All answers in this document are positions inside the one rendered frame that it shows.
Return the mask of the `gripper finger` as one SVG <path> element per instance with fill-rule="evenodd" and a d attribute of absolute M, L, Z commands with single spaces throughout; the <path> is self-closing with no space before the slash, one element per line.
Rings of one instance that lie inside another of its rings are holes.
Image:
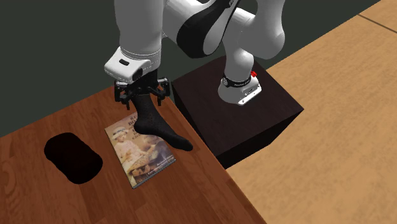
<path fill-rule="evenodd" d="M 115 101 L 120 102 L 126 106 L 126 109 L 130 109 L 129 102 L 134 96 L 134 90 L 132 84 L 128 84 L 122 81 L 114 82 L 114 95 Z"/>
<path fill-rule="evenodd" d="M 155 95 L 157 97 L 158 106 L 162 105 L 162 101 L 171 95 L 170 83 L 168 78 L 162 77 L 157 79 L 157 87 L 155 89 Z"/>

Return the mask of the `brown wooden table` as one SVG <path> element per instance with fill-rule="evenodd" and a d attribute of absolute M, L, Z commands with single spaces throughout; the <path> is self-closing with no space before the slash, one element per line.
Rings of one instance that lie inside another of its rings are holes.
<path fill-rule="evenodd" d="M 0 137 L 0 224 L 266 224 L 171 100 L 158 108 L 192 151 L 132 188 L 105 128 L 128 116 L 102 90 Z M 72 132 L 103 160 L 98 175 L 71 183 L 44 154 L 49 138 Z"/>

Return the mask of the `black sock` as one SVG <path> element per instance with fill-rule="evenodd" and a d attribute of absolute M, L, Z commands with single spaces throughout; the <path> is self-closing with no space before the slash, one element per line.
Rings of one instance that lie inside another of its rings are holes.
<path fill-rule="evenodd" d="M 175 133 L 159 114 L 151 100 L 150 94 L 134 96 L 132 103 L 137 110 L 137 121 L 134 124 L 136 132 L 144 135 L 158 136 L 173 148 L 192 151 L 193 145 L 191 142 Z"/>

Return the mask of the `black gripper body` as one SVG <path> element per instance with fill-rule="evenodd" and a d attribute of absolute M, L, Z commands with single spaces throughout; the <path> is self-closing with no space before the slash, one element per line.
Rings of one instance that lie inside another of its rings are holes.
<path fill-rule="evenodd" d="M 150 91 L 149 87 L 156 89 L 158 86 L 158 70 L 153 70 L 146 74 L 143 74 L 143 70 L 139 69 L 132 75 L 133 84 L 130 85 L 131 91 L 138 94 L 148 94 Z"/>

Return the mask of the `black rounded object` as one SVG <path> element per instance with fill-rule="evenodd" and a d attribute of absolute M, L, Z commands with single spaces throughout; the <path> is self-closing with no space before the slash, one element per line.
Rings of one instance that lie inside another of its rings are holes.
<path fill-rule="evenodd" d="M 101 156 L 71 132 L 47 140 L 44 154 L 70 182 L 77 185 L 93 179 L 103 165 Z"/>

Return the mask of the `book with child picture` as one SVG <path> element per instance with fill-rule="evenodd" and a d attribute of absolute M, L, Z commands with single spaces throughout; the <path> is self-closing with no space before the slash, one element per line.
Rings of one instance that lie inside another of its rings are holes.
<path fill-rule="evenodd" d="M 141 186 L 176 161 L 162 138 L 135 131 L 136 121 L 134 112 L 104 129 L 132 188 Z"/>

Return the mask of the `dark robot stand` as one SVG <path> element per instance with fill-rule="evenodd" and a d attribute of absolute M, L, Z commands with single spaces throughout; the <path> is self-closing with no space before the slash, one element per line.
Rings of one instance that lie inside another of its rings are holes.
<path fill-rule="evenodd" d="M 261 92 L 243 106 L 218 95 L 225 57 L 172 81 L 174 102 L 223 168 L 271 144 L 303 107 L 257 62 Z"/>

